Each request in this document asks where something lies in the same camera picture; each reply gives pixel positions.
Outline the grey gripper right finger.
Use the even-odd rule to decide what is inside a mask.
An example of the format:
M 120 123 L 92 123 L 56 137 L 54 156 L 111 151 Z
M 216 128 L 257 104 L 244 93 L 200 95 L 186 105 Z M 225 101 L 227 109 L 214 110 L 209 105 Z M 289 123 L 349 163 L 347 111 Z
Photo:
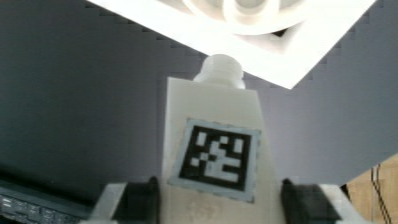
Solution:
M 280 202 L 285 224 L 374 224 L 358 214 L 337 185 L 282 180 Z

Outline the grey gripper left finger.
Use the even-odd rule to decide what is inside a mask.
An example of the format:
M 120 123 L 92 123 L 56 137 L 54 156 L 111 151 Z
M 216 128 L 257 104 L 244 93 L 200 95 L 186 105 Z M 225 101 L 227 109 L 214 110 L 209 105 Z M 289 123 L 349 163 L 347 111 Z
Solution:
M 159 224 L 159 185 L 145 182 L 109 183 L 88 218 L 77 224 Z

